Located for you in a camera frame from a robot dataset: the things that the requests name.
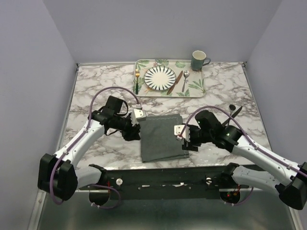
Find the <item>gray wall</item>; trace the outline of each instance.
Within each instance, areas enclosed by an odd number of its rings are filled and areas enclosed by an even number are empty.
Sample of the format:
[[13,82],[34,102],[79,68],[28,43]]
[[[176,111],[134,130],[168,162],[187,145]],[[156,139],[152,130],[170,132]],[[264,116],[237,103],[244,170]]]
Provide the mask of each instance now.
[[76,66],[41,0],[0,1],[0,223],[25,230]]
[[140,58],[246,61],[281,0],[44,0],[80,63]]
[[[307,161],[307,1],[284,0],[248,60],[272,149]],[[307,229],[307,207],[301,219]]]

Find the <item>knife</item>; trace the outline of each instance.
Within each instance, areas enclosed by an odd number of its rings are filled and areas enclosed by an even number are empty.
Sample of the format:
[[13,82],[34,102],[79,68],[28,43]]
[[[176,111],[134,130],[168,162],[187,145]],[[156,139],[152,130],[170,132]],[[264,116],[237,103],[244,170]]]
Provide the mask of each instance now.
[[[235,118],[235,117],[241,112],[242,108],[243,108],[242,106],[241,106],[240,108],[238,108],[238,110],[235,111],[235,112],[231,115],[231,117],[232,117],[232,118]],[[222,126],[223,126],[223,127],[226,126],[226,125],[228,124],[229,121],[230,121],[230,118],[227,119],[227,120],[225,120],[225,121],[222,123]]]
[[169,95],[173,91],[175,85],[177,85],[178,82],[180,81],[182,74],[183,74],[183,71],[180,72],[180,74],[178,75],[174,85],[167,91],[167,93],[166,93],[167,95]]

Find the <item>mug handle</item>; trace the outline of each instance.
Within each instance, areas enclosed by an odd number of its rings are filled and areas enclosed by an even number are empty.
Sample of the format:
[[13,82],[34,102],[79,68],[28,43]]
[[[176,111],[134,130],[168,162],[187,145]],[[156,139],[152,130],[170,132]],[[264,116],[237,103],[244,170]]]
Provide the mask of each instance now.
[[204,59],[204,62],[205,62],[206,60],[208,60],[208,62],[203,63],[203,65],[202,65],[202,66],[209,65],[209,63],[211,62],[211,59],[210,59],[210,58],[208,58],[208,57],[206,57],[206,58]]

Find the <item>gold fork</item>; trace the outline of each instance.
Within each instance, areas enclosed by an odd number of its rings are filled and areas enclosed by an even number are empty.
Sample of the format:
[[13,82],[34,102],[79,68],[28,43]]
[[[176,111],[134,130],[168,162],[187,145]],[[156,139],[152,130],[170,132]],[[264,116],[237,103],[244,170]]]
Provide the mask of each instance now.
[[135,76],[136,76],[135,94],[139,94],[139,76],[140,76],[139,69],[135,69]]

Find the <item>silver spoon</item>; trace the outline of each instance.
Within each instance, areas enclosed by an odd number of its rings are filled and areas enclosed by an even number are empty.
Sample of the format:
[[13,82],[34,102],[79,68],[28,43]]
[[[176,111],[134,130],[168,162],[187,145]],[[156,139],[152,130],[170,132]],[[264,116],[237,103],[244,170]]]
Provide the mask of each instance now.
[[188,76],[190,76],[190,72],[188,70],[184,71],[183,76],[184,76],[184,83],[182,87],[182,92],[184,92],[184,87],[186,86],[186,79],[188,78]]

